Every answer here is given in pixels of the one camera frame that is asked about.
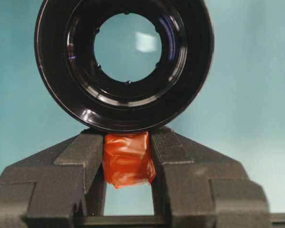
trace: camera lens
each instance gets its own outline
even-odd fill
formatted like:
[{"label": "camera lens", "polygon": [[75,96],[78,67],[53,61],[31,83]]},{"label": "camera lens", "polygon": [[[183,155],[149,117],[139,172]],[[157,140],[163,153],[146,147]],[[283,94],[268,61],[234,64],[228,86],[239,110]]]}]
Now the camera lens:
[{"label": "camera lens", "polygon": [[[121,14],[154,27],[157,35],[141,32],[128,42],[140,52],[156,50],[154,68],[144,67],[143,60],[132,70],[127,64],[112,70],[106,65],[128,53],[114,29],[105,32],[105,24]],[[107,58],[98,49],[105,42],[102,28],[107,40],[115,40]],[[153,41],[142,45],[148,38]],[[207,77],[213,43],[202,0],[47,0],[35,36],[41,76],[59,105],[82,123],[112,133],[146,131],[179,115]],[[110,52],[112,47],[121,48],[120,54]],[[133,77],[139,68],[141,76]]]}]

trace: lens barrel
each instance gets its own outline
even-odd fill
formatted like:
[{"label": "lens barrel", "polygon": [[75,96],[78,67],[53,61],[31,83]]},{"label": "lens barrel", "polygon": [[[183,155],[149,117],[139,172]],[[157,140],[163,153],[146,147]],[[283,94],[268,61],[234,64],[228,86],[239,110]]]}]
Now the lens barrel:
[{"label": "lens barrel", "polygon": [[[161,37],[159,63],[137,82],[113,80],[95,58],[101,25],[119,13],[147,18]],[[182,113],[205,82],[213,49],[203,0],[44,0],[35,31],[38,68],[53,98],[110,133],[147,131]]]}]

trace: lens rim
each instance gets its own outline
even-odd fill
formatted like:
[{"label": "lens rim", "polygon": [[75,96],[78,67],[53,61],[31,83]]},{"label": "lens rim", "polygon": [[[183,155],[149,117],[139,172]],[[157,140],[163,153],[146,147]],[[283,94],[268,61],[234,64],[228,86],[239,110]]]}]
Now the lens rim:
[{"label": "lens rim", "polygon": [[[47,89],[58,104],[85,125],[111,133],[143,132],[165,125],[182,113],[202,88],[212,62],[214,35],[204,1],[135,1],[138,8],[155,2],[162,8],[172,6],[183,22],[182,28],[186,34],[181,36],[186,36],[188,42],[186,56],[181,60],[184,67],[175,84],[155,101],[135,107],[106,104],[87,94],[82,86],[78,86],[78,81],[74,80],[67,61],[69,55],[66,51],[66,40],[71,16],[83,2],[84,0],[45,0],[36,23],[35,51],[38,68]],[[89,2],[97,2],[105,7],[112,1]],[[115,2],[119,3],[119,9],[115,10],[125,11],[130,2],[134,1]],[[175,14],[165,16],[175,19]],[[171,66],[172,70],[178,70],[177,65]]]}]

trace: teal backdrop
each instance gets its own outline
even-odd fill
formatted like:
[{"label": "teal backdrop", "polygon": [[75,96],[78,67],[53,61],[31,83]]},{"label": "teal backdrop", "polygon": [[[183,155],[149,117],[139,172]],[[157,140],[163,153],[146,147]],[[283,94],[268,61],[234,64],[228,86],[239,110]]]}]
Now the teal backdrop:
[{"label": "teal backdrop", "polygon": [[[41,2],[0,0],[0,174],[7,165],[86,128],[55,103],[39,76],[33,39]],[[271,211],[285,212],[285,0],[206,2],[216,36],[212,70],[198,98],[169,126],[241,161],[250,178],[264,187]],[[107,29],[121,20],[111,21]],[[151,34],[152,28],[143,26],[152,25],[140,21],[125,32],[140,32],[148,40],[141,34]],[[128,45],[139,50],[137,43],[116,39],[118,50],[110,51],[124,53]],[[101,51],[110,42],[97,41],[99,58],[122,77],[124,68],[110,68],[114,60]],[[128,65],[135,66],[139,58],[152,69],[159,49],[140,51],[145,55],[131,52]],[[131,69],[141,73],[139,67]],[[109,186],[105,213],[152,214],[150,186]]]}]

